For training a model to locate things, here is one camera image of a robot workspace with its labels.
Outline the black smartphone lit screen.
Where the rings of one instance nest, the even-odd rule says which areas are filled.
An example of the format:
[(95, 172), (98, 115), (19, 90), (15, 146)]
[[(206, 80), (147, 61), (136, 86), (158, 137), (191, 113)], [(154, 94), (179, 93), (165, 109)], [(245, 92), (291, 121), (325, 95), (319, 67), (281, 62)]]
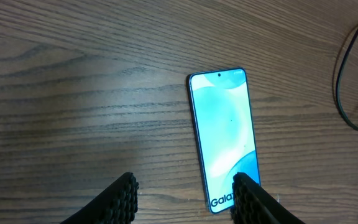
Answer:
[(260, 183), (247, 73), (241, 67), (193, 73), (186, 86), (206, 204), (217, 214), (234, 205), (238, 172)]

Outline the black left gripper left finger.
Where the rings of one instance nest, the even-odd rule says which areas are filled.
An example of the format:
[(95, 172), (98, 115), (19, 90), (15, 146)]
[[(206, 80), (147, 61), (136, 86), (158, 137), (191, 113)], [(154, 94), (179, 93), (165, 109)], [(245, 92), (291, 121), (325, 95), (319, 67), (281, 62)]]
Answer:
[(138, 211), (139, 183), (126, 172), (62, 224), (131, 224)]

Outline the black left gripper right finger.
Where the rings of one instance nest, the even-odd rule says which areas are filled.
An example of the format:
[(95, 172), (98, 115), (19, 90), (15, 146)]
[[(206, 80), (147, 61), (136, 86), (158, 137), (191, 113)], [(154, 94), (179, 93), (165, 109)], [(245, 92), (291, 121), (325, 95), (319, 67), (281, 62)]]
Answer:
[(305, 224), (246, 173), (238, 172), (233, 181), (231, 218), (235, 224)]

